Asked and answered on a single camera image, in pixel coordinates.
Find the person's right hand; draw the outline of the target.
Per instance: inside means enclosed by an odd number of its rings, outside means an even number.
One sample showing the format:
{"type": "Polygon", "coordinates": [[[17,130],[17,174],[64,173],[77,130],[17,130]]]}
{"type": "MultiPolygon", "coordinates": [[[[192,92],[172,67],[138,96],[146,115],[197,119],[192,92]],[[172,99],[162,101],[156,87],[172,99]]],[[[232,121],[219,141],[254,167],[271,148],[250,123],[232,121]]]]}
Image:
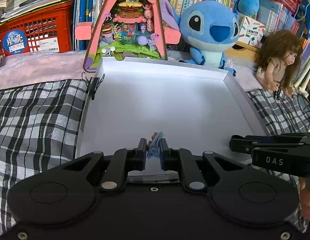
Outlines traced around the person's right hand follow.
{"type": "Polygon", "coordinates": [[[310,178],[299,177],[300,205],[302,216],[310,220],[310,178]]]}

